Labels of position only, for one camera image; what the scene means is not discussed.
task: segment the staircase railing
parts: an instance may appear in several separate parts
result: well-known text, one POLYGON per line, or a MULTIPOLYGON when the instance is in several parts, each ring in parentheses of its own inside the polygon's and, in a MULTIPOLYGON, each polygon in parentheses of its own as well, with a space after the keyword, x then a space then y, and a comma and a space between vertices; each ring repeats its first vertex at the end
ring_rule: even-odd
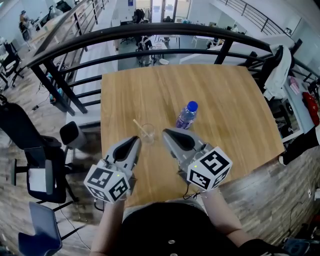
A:
MULTIPOLYGON (((260 41, 258 39, 240 34, 234 33, 232 31, 228 31, 221 28, 209 27, 203 25, 195 25, 195 24, 180 24, 180 23, 141 23, 141 24, 129 24, 125 26, 117 26, 106 28, 98 31, 93 31, 87 34, 83 34, 81 36, 74 37, 67 41, 64 41, 58 45, 50 47, 49 49, 40 52, 37 54, 32 61, 28 64, 28 67, 33 70, 33 72, 37 75, 39 80, 43 83, 43 85, 48 89, 48 91, 56 98, 57 101, 64 106, 65 110, 68 111, 72 116, 75 114, 75 111, 70 107, 66 100, 64 100, 59 93, 57 92, 56 87, 54 87, 53 83, 46 77, 45 73, 40 68, 40 65, 44 64, 47 70, 51 73, 53 79, 55 80, 57 86, 61 88, 64 93, 68 96, 68 98, 75 104, 77 108, 82 113, 87 113, 87 106, 99 104, 100 100, 95 100, 87 103, 81 103, 80 98, 97 95, 101 93, 100 89, 96 89, 89 92, 84 92, 78 95, 75 95, 72 91, 72 88, 75 86, 83 85, 93 81, 99 81, 102 79, 102 75, 97 75, 93 77, 88 77, 78 81, 67 81, 65 79, 67 74, 71 74, 76 72, 79 69, 111 62, 114 60, 127 59, 132 57, 141 57, 141 56, 150 56, 150 55, 162 55, 162 54, 205 54, 205 55, 216 55, 217 58, 215 60, 215 64, 223 64, 225 58, 228 57, 236 57, 240 59, 246 60, 242 66, 246 66, 251 72, 260 72, 261 70, 255 68, 262 66, 266 58, 272 56, 269 54, 265 57, 256 57, 253 56, 230 52, 230 48, 233 42, 238 42, 240 44, 245 44, 248 46, 252 46, 253 48, 258 48, 264 50, 266 52, 271 52, 270 45, 260 41), (224 44, 221 50, 205 50, 205 49, 166 49, 166 50, 145 50, 138 52, 129 52, 118 55, 101 57, 95 60, 86 61, 83 63, 72 65, 65 69, 59 69, 53 63, 53 59, 59 56, 63 56, 69 52, 75 51, 77 49, 83 49, 90 45, 118 40, 129 37, 137 37, 137 36, 145 36, 145 35, 191 35, 191 36, 205 36, 209 38, 219 38, 224 40, 224 44)), ((301 45, 301 40, 297 43, 293 49, 292 53, 294 54, 298 47, 301 45)), ((319 77, 316 72, 308 68, 306 65, 301 63, 298 60, 295 60, 295 63, 300 66, 302 69, 307 72, 312 73, 317 78, 319 77)), ((301 73, 298 70, 292 69, 292 72, 301 73)))
POLYGON ((264 15, 261 11, 254 8, 252 5, 246 3, 242 0, 220 0, 226 6, 231 7, 236 10, 241 16, 246 17, 250 20, 254 25, 256 25, 260 31, 267 36, 270 35, 279 35, 279 34, 287 34, 280 26, 278 26, 275 22, 273 22, 269 17, 264 15))

